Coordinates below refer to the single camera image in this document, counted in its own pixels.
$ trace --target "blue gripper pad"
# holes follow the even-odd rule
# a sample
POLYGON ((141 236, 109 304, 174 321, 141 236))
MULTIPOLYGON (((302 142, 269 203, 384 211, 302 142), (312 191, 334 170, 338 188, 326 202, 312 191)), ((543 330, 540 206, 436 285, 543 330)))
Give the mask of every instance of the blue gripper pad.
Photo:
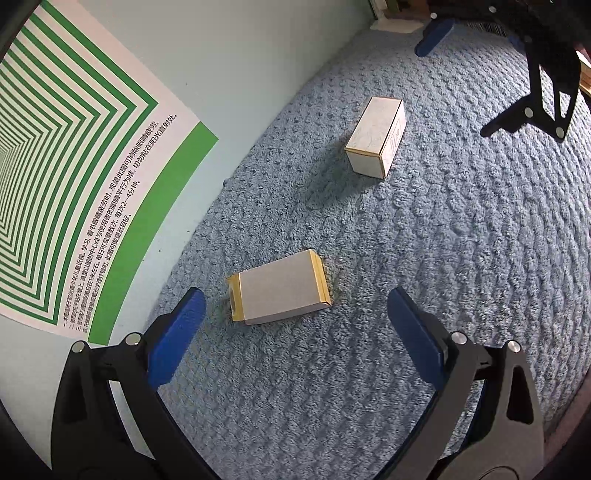
POLYGON ((429 55, 439 45, 439 42, 452 31, 453 24, 453 18, 430 22, 423 31, 423 39, 414 47, 415 55, 417 57, 426 57, 429 55))
POLYGON ((153 389, 170 382, 205 317, 205 295, 196 288, 190 291, 192 295, 171 313, 175 318, 148 356, 148 383, 153 389))
POLYGON ((419 318, 417 306, 399 287, 388 295, 388 317, 420 377, 441 390, 447 381, 444 352, 419 318))

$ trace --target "yellow box edge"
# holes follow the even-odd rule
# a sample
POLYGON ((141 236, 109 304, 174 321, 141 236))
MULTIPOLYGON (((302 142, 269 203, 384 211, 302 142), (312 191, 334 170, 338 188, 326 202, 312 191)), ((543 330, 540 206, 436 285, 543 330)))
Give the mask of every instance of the yellow box edge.
POLYGON ((232 321, 244 321, 244 308, 242 307, 242 290, 240 289, 240 274, 235 273, 228 277, 228 290, 230 306, 232 308, 232 321))
POLYGON ((322 259, 319 255, 312 249, 308 250, 310 252, 310 258, 312 260, 312 269, 314 270, 314 278, 316 279, 316 288, 318 289, 318 297, 322 303, 327 303, 328 305, 332 305, 332 301, 330 299, 329 288, 326 284, 326 276, 324 274, 324 268, 322 266, 322 259))

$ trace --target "green border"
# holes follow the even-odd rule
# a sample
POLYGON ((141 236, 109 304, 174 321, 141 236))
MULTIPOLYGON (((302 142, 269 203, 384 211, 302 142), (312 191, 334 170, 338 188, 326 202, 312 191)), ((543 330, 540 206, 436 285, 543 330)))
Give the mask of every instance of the green border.
POLYGON ((135 273, 166 214, 217 137, 197 124, 164 167, 129 224, 96 304, 88 341, 107 345, 135 273))

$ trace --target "cardboard box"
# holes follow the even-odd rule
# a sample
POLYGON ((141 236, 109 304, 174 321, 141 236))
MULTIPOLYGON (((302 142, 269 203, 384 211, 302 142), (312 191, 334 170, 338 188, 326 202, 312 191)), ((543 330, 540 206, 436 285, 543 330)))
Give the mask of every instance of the cardboard box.
POLYGON ((329 307, 322 260, 314 250, 252 268, 228 278, 232 320, 274 322, 329 307))
POLYGON ((353 170, 386 178, 405 128, 402 100, 372 97, 345 147, 353 170))

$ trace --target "textured carpet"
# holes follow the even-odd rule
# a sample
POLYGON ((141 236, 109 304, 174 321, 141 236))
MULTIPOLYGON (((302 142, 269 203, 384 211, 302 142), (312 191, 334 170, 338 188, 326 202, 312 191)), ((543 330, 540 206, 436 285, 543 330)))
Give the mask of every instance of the textured carpet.
POLYGON ((562 145, 533 127, 483 139, 481 126, 527 92, 525 60, 505 39, 461 28, 419 59, 419 38, 365 32, 311 80, 227 182, 163 290, 154 315, 190 286, 208 298, 160 393, 223 479, 380 470, 433 392, 387 318, 399 284, 448 329, 489 345, 518 339, 547 430, 589 367, 583 99, 562 145), (372 95, 403 98, 408 117, 385 181, 355 174, 343 152, 372 95), (230 321, 227 276, 306 248, 324 261, 332 308, 230 321))

